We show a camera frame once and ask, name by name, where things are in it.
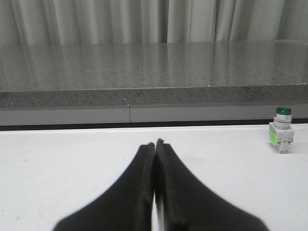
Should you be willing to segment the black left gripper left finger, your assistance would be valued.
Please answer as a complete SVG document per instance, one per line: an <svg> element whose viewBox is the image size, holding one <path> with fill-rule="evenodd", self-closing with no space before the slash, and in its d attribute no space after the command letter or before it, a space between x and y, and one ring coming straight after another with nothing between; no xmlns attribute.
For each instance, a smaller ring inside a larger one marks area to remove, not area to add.
<svg viewBox="0 0 308 231"><path fill-rule="evenodd" d="M56 231L150 231L152 229L153 143L141 145L128 168L96 200L62 219Z"/></svg>

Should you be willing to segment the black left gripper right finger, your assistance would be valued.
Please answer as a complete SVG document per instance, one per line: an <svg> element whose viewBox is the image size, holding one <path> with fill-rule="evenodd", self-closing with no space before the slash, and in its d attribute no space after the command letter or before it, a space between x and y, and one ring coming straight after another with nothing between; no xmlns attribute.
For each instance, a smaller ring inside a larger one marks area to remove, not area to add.
<svg viewBox="0 0 308 231"><path fill-rule="evenodd" d="M227 202L188 170L170 144L159 139L155 199L162 231L266 231L257 217Z"/></svg>

